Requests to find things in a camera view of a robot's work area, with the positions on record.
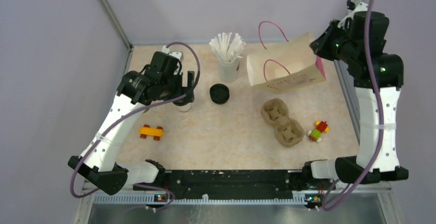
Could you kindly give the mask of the cream pink paper bag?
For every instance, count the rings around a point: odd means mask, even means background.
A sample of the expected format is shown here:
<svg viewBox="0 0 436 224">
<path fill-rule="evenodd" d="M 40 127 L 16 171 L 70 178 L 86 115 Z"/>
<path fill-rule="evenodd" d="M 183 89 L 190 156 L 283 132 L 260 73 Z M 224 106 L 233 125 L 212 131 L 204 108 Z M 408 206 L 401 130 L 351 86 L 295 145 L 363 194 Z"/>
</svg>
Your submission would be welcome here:
<svg viewBox="0 0 436 224">
<path fill-rule="evenodd" d="M 261 36 L 261 26 L 265 23 L 276 26 L 284 41 L 265 45 Z M 312 32 L 289 39 L 276 23 L 261 21 L 258 25 L 258 35 L 262 49 L 246 56 L 246 69 L 251 87 L 281 94 L 326 81 L 322 59 L 310 48 L 310 43 L 315 40 Z"/>
</svg>

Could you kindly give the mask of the white paper cup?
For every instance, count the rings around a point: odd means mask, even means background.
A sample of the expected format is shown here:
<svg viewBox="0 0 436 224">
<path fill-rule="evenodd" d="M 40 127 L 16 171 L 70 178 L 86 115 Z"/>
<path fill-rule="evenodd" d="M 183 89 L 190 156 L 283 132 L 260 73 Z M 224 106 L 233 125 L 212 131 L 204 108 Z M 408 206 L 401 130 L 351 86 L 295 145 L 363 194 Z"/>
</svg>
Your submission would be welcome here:
<svg viewBox="0 0 436 224">
<path fill-rule="evenodd" d="M 177 109 L 182 113 L 187 113 L 192 109 L 192 103 L 187 103 L 185 105 L 177 105 Z"/>
</svg>

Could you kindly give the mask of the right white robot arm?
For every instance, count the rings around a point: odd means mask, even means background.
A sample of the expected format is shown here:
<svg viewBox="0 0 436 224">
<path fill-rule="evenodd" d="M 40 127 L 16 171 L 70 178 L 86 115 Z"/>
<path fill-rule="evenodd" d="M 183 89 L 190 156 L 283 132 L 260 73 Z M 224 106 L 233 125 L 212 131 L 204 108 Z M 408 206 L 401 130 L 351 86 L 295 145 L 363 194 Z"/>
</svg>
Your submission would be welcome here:
<svg viewBox="0 0 436 224">
<path fill-rule="evenodd" d="M 310 44 L 315 55 L 347 64 L 359 105 L 359 151 L 355 156 L 304 164 L 302 184 L 315 189 L 322 179 L 372 184 L 406 180 L 396 155 L 396 109 L 404 83 L 404 63 L 384 53 L 389 19 L 380 12 L 351 12 L 333 20 Z"/>
</svg>

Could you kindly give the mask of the black cup lid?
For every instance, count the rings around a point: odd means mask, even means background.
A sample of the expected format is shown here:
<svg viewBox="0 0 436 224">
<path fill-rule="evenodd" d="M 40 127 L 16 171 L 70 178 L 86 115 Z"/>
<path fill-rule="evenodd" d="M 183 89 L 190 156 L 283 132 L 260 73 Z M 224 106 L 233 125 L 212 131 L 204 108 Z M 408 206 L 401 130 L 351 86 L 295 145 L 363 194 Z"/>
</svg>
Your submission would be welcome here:
<svg viewBox="0 0 436 224">
<path fill-rule="evenodd" d="M 191 102 L 192 101 L 190 101 L 190 99 L 185 97 L 183 99 L 179 99 L 177 101 L 174 101 L 173 104 L 176 105 L 176 106 L 185 106 L 185 105 L 190 104 Z"/>
</svg>

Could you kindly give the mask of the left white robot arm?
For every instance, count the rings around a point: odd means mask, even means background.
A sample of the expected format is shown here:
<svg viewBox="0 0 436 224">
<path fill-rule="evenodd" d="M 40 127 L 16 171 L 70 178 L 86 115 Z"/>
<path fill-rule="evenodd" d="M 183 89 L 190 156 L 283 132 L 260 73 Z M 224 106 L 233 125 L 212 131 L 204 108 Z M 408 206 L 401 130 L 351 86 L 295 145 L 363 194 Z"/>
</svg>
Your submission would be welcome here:
<svg viewBox="0 0 436 224">
<path fill-rule="evenodd" d="M 153 107 L 181 100 L 190 101 L 194 71 L 188 72 L 188 86 L 183 87 L 183 54 L 168 49 L 153 54 L 142 71 L 129 71 L 116 89 L 112 106 L 88 147 L 78 156 L 71 156 L 68 166 L 73 169 L 70 181 L 71 194 L 77 175 L 108 195 L 118 193 L 124 186 L 146 183 L 158 190 L 165 183 L 164 168 L 146 160 L 137 164 L 116 162 L 118 153 L 136 120 Z"/>
</svg>

